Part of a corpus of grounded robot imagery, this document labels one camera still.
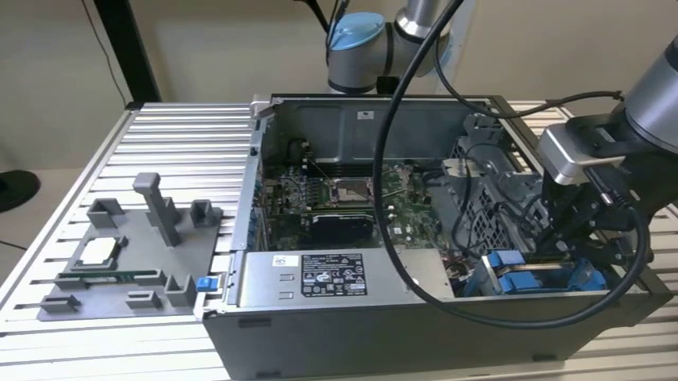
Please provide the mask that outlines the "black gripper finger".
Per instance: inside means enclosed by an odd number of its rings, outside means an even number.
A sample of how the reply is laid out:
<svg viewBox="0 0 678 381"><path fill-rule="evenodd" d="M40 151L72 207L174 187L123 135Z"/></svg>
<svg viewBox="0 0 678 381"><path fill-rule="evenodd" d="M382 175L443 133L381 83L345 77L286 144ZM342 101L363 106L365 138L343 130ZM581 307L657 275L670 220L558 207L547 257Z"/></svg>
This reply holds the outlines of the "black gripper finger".
<svg viewBox="0 0 678 381"><path fill-rule="evenodd" d="M538 237L539 254L558 252L557 242L562 239L564 226L580 191L580 186L576 185L545 184L542 187L542 204L547 209L549 224Z"/></svg>
<svg viewBox="0 0 678 381"><path fill-rule="evenodd" d="M574 268L594 269L604 275L626 272L634 262L634 249L626 238L608 241L593 238L576 238L569 241L569 255Z"/></svg>

